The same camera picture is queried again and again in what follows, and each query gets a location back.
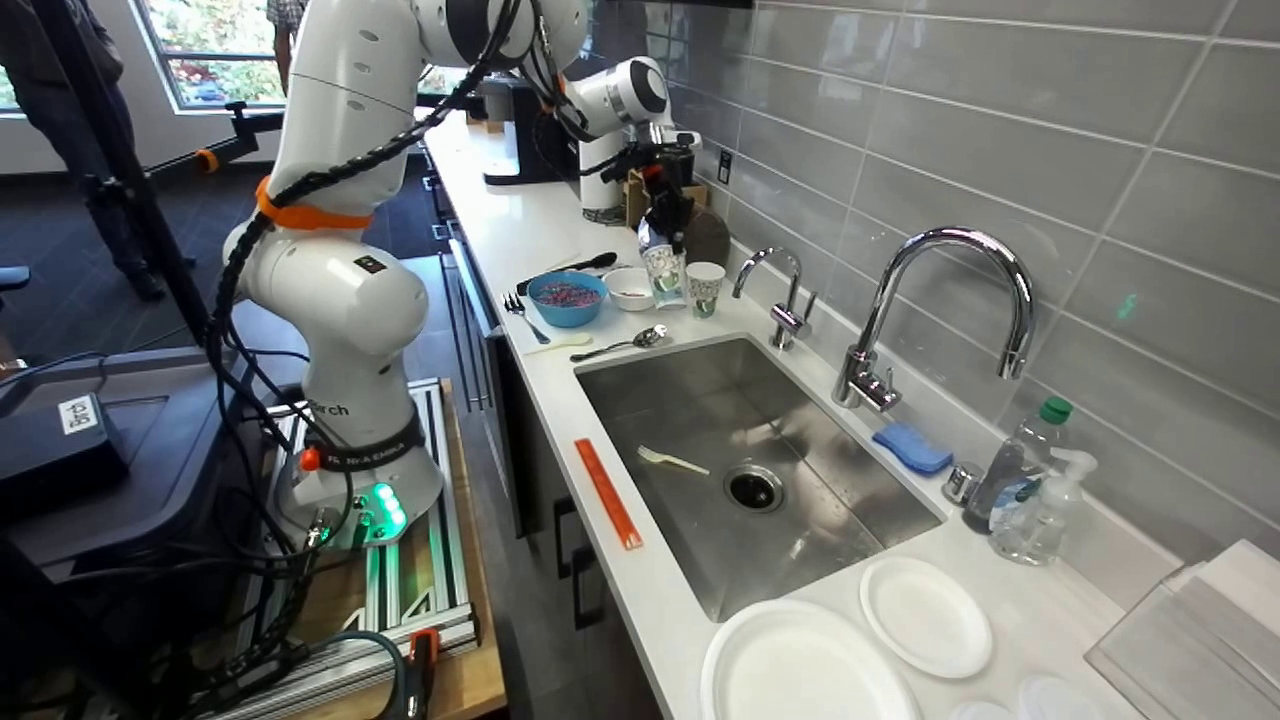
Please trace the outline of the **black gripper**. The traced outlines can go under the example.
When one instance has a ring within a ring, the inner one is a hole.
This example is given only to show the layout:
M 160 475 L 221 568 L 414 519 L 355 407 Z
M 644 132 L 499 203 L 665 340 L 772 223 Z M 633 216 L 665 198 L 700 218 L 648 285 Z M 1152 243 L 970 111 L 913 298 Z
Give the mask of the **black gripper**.
M 693 218 L 693 139 L 675 134 L 673 143 L 637 143 L 626 155 L 626 223 L 648 229 L 659 239 L 682 239 Z

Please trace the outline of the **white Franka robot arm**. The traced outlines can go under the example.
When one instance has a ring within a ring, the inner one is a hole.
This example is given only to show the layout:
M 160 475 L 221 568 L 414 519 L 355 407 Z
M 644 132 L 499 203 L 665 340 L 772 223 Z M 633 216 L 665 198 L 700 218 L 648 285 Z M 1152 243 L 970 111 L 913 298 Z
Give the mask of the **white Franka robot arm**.
M 443 491 L 408 395 L 403 349 L 427 314 L 423 285 L 363 239 L 401 192 L 418 82 L 468 65 L 461 90 L 515 73 L 572 139 L 599 139 L 673 108 L 652 55 L 572 78 L 589 0 L 308 0 L 274 173 L 225 239 L 237 294 L 308 344 L 297 506 L 337 538 L 387 542 Z

